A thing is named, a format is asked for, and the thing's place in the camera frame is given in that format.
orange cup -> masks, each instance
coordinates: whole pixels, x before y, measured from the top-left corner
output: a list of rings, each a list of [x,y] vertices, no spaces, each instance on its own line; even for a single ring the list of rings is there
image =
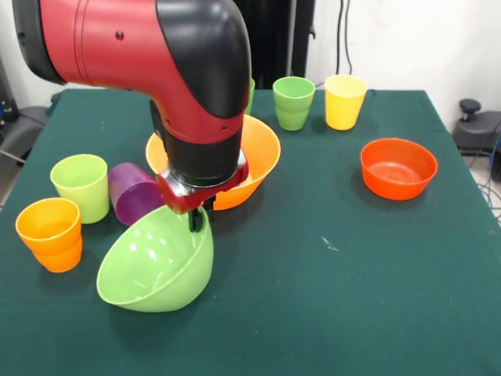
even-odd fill
[[[16,231],[33,256],[50,272],[73,269],[81,257],[81,216],[66,198],[46,198],[25,208]]]

purple cup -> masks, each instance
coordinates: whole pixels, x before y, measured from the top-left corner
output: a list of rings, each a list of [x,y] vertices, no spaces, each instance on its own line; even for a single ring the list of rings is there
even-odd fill
[[[164,205],[157,182],[133,163],[120,163],[108,174],[111,203],[127,226]]]

plastic bowl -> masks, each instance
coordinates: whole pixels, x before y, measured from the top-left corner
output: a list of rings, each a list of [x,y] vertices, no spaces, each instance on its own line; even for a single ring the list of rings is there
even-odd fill
[[[162,206],[129,227],[106,254],[97,275],[99,297],[140,312],[166,312],[191,303],[211,278],[214,245],[207,213],[191,233],[188,215]]]
[[[249,163],[249,176],[231,190],[218,193],[215,210],[234,208],[245,202],[277,165],[281,152],[280,141],[274,131],[249,115],[243,119],[242,150]],[[156,134],[152,134],[146,144],[146,160],[155,174],[167,167],[168,156]]]
[[[390,200],[419,196],[438,170],[433,154],[407,139],[376,139],[364,146],[360,159],[367,187]]]

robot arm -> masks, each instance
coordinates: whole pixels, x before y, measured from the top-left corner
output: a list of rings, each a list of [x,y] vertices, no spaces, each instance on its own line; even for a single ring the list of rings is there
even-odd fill
[[[45,80],[147,94],[169,156],[157,176],[178,213],[247,177],[240,151],[251,77],[232,0],[13,0],[29,68]]]

table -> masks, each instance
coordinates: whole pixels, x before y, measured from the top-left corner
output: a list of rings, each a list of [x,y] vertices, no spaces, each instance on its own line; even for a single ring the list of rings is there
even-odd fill
[[[318,91],[300,132],[277,125],[270,91],[254,116],[282,143],[244,205],[216,214],[207,289],[174,313],[107,305],[96,273],[125,230],[111,212],[83,228],[76,269],[46,272],[14,230],[56,195],[50,168],[93,153],[147,168],[148,99],[68,90],[0,212],[0,374],[501,374],[501,231],[425,92],[368,92],[357,126],[335,132]],[[429,148],[436,178],[417,199],[364,186],[359,152],[397,136]]]

